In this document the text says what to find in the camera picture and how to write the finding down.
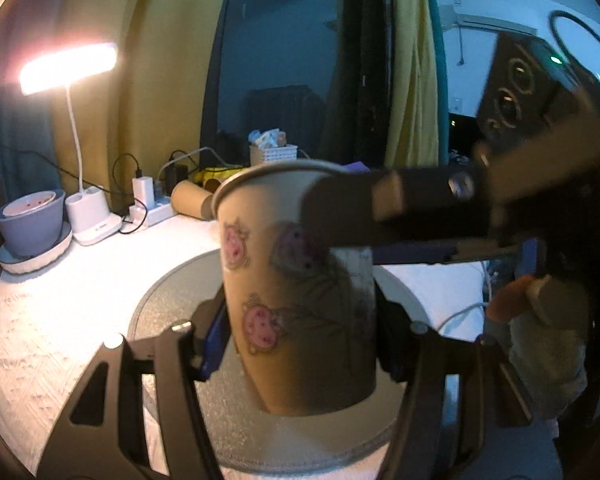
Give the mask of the gloved right hand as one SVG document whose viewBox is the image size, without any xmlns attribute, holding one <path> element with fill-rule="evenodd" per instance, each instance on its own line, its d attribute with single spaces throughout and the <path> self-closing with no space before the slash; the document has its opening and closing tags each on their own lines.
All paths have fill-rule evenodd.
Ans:
<svg viewBox="0 0 600 480">
<path fill-rule="evenodd" d="M 525 275 L 495 294 L 486 319 L 542 418 L 557 418 L 583 393 L 588 298 L 582 285 Z"/>
</svg>

